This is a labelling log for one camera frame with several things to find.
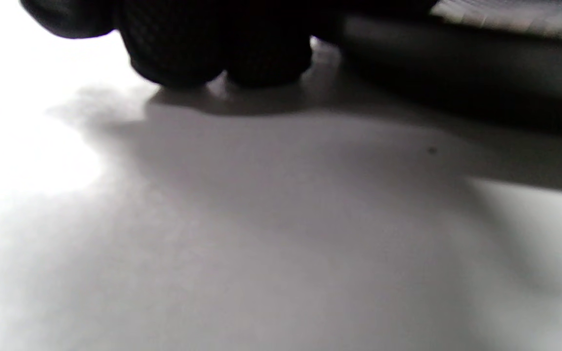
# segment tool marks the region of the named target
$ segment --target dark object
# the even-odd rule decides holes
[[[330,22],[319,20],[321,14],[410,18],[428,14],[435,0],[21,2],[45,29],[65,38],[101,36],[118,29],[132,66],[153,82],[192,87],[226,70],[240,85],[265,87],[298,80],[309,68],[310,36]]]
[[[221,71],[247,87],[293,82],[310,66],[315,35],[390,92],[562,129],[562,0],[21,2],[65,38],[118,29],[132,66],[169,87],[198,86]]]

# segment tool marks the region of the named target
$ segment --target white surface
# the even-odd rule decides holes
[[[158,93],[0,0],[0,351],[562,350],[562,139],[336,59]]]

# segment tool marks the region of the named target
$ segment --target white table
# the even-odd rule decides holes
[[[0,0],[0,351],[562,351],[562,138],[336,61],[166,93]]]

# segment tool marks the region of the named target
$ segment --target tabletop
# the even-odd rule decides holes
[[[300,84],[166,91],[0,0],[0,351],[562,350],[562,137]]]

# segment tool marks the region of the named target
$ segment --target bright light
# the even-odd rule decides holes
[[[0,201],[83,189],[100,174],[81,136],[48,118],[0,119]]]

